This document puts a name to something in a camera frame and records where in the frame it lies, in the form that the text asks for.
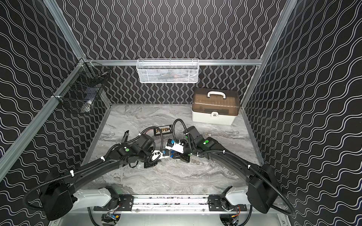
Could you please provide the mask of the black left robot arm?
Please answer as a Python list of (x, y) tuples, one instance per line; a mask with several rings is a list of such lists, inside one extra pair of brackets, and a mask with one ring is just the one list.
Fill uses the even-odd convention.
[(44, 212), (49, 221), (63, 217), (73, 208), (77, 201), (75, 193), (84, 185), (132, 163), (153, 164), (152, 154), (156, 144), (154, 139), (147, 135), (151, 130), (163, 133), (156, 126), (146, 128), (136, 138), (113, 145), (99, 159), (50, 178), (30, 189), (23, 197), (23, 205), (31, 210)]

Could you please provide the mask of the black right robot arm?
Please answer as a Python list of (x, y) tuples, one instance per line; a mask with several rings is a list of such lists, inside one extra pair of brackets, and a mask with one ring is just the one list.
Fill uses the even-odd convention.
[(295, 208), (282, 194), (275, 173), (269, 166), (259, 166), (239, 157), (217, 140), (211, 137), (204, 138), (196, 127), (187, 128), (182, 119), (176, 119), (172, 124), (175, 143), (179, 141), (175, 137), (175, 125), (178, 122), (184, 128), (184, 152), (216, 162), (244, 180), (248, 186), (247, 199), (256, 210), (267, 213), (269, 209), (274, 209), (291, 217), (296, 215)]

